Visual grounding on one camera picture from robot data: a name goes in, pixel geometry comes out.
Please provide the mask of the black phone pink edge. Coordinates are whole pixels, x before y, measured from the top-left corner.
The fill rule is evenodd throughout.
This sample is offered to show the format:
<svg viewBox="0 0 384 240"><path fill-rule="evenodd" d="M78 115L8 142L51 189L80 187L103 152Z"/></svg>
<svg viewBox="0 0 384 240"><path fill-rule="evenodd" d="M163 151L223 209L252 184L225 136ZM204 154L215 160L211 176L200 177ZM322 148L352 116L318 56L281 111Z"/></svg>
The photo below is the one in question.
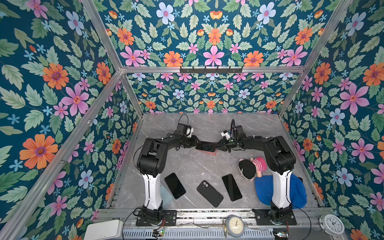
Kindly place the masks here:
<svg viewBox="0 0 384 240"><path fill-rule="evenodd" d="M218 144L213 142L199 142L196 145L196 149L215 151L217 150Z"/></svg>

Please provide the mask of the pink phone case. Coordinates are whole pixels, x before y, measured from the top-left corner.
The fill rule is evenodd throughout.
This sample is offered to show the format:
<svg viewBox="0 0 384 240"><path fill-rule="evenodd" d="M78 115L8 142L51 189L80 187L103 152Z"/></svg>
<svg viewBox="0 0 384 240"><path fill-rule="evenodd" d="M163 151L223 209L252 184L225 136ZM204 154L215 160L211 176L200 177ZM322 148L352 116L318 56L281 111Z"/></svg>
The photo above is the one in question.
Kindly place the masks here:
<svg viewBox="0 0 384 240"><path fill-rule="evenodd" d="M197 149L198 151L204 153L204 154L207 154L207 155L212 155L212 156L215 156L217 154L217 151L208 151L208 150L200 150L200 149Z"/></svg>

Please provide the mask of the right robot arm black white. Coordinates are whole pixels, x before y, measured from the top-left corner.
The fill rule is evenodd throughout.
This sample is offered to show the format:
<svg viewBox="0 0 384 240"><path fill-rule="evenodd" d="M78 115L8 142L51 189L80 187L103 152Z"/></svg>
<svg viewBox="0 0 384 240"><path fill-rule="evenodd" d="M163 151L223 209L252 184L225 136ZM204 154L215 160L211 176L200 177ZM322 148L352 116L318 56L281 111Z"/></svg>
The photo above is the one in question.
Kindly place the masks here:
<svg viewBox="0 0 384 240"><path fill-rule="evenodd" d="M271 208L277 211L292 210L290 182L296 157L284 137L253 136L236 141L223 138L217 143L217 148L228 152L235 148L262 151L268 168L273 172L274 193Z"/></svg>

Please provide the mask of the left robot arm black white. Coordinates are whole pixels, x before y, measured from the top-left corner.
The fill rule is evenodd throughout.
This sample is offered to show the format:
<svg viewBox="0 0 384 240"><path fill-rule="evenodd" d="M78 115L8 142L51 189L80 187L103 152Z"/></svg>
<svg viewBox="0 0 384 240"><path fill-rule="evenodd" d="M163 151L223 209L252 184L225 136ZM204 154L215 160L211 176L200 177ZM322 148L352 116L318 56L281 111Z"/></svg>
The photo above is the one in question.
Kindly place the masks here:
<svg viewBox="0 0 384 240"><path fill-rule="evenodd" d="M193 148L198 144L194 135L170 134L165 138L147 138L142 146L137 160L137 167L145 183L145 203L148 210L158 211L162 208L161 198L161 173L164 171L168 151L177 148Z"/></svg>

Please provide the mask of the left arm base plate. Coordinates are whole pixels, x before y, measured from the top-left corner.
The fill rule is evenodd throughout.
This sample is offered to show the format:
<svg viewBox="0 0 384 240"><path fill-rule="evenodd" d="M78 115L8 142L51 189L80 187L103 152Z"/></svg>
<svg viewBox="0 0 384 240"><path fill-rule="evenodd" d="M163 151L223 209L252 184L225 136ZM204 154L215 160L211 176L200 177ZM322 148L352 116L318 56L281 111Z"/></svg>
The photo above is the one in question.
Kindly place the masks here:
<svg viewBox="0 0 384 240"><path fill-rule="evenodd" d="M176 210L163 210L163 216L159 222L150 219L144 213L139 213L136 220L136 227L160 227L160 226L175 226L177 221Z"/></svg>

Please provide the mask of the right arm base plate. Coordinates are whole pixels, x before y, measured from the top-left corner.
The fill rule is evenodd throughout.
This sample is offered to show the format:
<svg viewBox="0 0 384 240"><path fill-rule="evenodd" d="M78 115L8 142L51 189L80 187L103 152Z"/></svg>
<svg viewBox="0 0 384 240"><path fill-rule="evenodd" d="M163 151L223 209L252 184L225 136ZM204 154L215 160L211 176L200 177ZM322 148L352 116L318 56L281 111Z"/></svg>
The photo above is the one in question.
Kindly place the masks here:
<svg viewBox="0 0 384 240"><path fill-rule="evenodd" d="M297 221L293 213L282 217L280 220L272 220L270 210L252 209L258 226L296 226Z"/></svg>

